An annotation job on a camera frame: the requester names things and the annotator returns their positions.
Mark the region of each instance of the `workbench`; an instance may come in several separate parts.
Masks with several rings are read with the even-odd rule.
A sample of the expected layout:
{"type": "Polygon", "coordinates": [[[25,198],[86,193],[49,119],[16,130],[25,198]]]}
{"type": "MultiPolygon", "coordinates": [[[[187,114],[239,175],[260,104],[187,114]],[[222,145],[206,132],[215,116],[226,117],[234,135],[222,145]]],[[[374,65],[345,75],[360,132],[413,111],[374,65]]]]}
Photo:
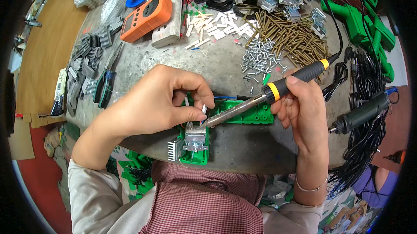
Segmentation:
{"type": "MultiPolygon", "coordinates": [[[[319,7],[319,2],[311,1],[312,7],[319,7]]],[[[128,8],[122,15],[126,17],[132,9],[128,8]]],[[[217,11],[208,10],[216,16],[217,11]]],[[[101,6],[91,10],[80,29],[76,42],[80,36],[89,31],[93,31],[100,24],[101,6]]],[[[339,50],[339,40],[331,17],[327,15],[325,24],[327,32],[327,44],[330,52],[336,53],[339,50]]],[[[243,24],[242,18],[238,18],[235,23],[240,26],[243,24]]],[[[344,47],[349,43],[342,23],[338,21],[342,32],[344,47]]],[[[113,91],[109,105],[120,99],[124,92],[127,92],[135,85],[140,78],[156,64],[164,64],[174,68],[184,69],[201,74],[215,96],[254,96],[261,92],[262,82],[257,84],[254,80],[246,81],[242,79],[240,63],[241,57],[245,54],[242,45],[234,43],[233,37],[227,35],[216,42],[211,41],[200,46],[198,50],[185,50],[185,46],[198,39],[198,35],[193,32],[189,38],[183,37],[174,44],[163,48],[153,48],[151,46],[151,33],[138,39],[134,43],[123,42],[119,62],[116,66],[116,76],[114,79],[113,91]],[[253,95],[249,91],[254,86],[253,95]]],[[[104,50],[95,79],[103,72],[105,63],[113,49],[120,43],[120,32],[113,36],[113,45],[104,50]]],[[[343,61],[344,52],[336,61],[343,61]]],[[[288,60],[282,61],[288,68],[294,67],[288,60]]],[[[325,71],[323,77],[323,89],[333,81],[334,69],[328,74],[325,71]]],[[[280,71],[273,70],[269,81],[274,81],[283,77],[280,71]]],[[[349,108],[349,80],[343,83],[336,90],[336,93],[329,102],[326,103],[327,123],[331,125],[336,118],[350,111],[349,108]]],[[[76,124],[81,129],[86,129],[92,121],[102,112],[102,109],[93,103],[91,96],[85,96],[78,101],[76,116],[71,117],[68,113],[66,119],[76,124]]],[[[190,167],[201,169],[227,171],[234,173],[252,174],[288,174],[295,173],[297,146],[293,139],[291,127],[283,129],[278,118],[275,116],[274,123],[263,124],[220,124],[210,130],[210,155],[206,166],[187,164],[190,167]]],[[[148,157],[167,161],[167,141],[179,135],[179,130],[173,129],[152,135],[139,135],[126,138],[121,147],[142,153],[148,157]]],[[[349,135],[329,135],[329,151],[331,168],[343,164],[343,152],[347,146],[349,135]]]]}

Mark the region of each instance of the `bracelet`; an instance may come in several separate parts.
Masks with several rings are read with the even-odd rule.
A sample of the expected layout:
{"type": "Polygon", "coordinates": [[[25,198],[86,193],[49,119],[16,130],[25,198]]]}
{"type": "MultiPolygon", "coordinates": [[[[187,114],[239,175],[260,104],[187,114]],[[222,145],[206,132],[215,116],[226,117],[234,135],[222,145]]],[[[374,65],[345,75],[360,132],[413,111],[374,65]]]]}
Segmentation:
{"type": "Polygon", "coordinates": [[[327,175],[327,177],[326,177],[326,180],[324,181],[324,183],[322,184],[322,185],[320,185],[319,187],[317,187],[317,188],[315,188],[314,190],[306,190],[306,189],[304,189],[303,187],[301,187],[300,186],[300,184],[298,183],[298,180],[297,180],[297,175],[295,176],[295,182],[297,183],[297,185],[298,185],[298,187],[300,188],[300,190],[302,190],[302,191],[306,191],[306,192],[311,192],[311,191],[318,191],[318,190],[320,190],[320,188],[321,187],[323,187],[323,185],[325,185],[326,184],[326,182],[327,182],[327,180],[329,179],[329,175],[327,175]]]}

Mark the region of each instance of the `label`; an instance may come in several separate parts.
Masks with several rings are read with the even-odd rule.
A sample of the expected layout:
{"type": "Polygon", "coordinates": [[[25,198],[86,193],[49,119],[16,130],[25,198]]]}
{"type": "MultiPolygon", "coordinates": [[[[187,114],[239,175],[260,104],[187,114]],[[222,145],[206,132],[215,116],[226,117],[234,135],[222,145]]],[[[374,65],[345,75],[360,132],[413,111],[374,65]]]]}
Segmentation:
{"type": "Polygon", "coordinates": [[[59,101],[61,95],[64,95],[65,93],[66,78],[67,78],[67,72],[65,71],[65,69],[60,70],[58,81],[56,82],[56,87],[55,87],[55,100],[56,101],[59,101]]]}

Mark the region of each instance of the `red and white checkered fabric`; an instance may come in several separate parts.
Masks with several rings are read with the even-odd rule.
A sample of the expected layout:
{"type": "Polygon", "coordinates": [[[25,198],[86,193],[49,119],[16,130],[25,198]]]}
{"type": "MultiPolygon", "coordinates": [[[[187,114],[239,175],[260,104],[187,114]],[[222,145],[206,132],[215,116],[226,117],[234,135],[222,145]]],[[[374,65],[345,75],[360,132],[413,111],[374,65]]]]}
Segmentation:
{"type": "Polygon", "coordinates": [[[150,219],[140,234],[263,232],[262,213],[256,205],[265,189],[265,176],[154,161],[152,179],[157,182],[156,194],[150,219]]]}

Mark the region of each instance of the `pliers handle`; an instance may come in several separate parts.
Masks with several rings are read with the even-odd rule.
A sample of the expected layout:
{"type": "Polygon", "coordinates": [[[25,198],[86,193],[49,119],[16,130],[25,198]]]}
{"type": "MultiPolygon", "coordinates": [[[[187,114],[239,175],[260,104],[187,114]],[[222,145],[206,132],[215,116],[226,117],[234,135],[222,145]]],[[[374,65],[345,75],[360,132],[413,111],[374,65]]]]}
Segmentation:
{"type": "Polygon", "coordinates": [[[94,103],[98,103],[98,108],[106,108],[110,101],[110,96],[113,89],[113,78],[116,73],[112,70],[104,69],[100,78],[97,81],[94,90],[94,103]]]}

